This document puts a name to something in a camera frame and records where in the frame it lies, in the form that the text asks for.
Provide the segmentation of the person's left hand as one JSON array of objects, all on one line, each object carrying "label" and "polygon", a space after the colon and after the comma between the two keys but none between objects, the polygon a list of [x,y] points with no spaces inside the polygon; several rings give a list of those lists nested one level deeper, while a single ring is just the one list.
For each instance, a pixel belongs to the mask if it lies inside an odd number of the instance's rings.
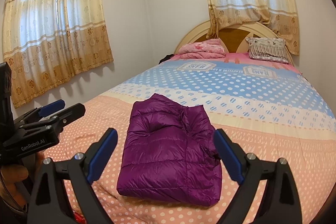
[{"label": "person's left hand", "polygon": [[13,212],[23,215],[27,211],[27,201],[15,184],[31,176],[36,178],[44,158],[43,151],[35,154],[36,163],[31,172],[22,165],[3,166],[1,168],[1,198]]}]

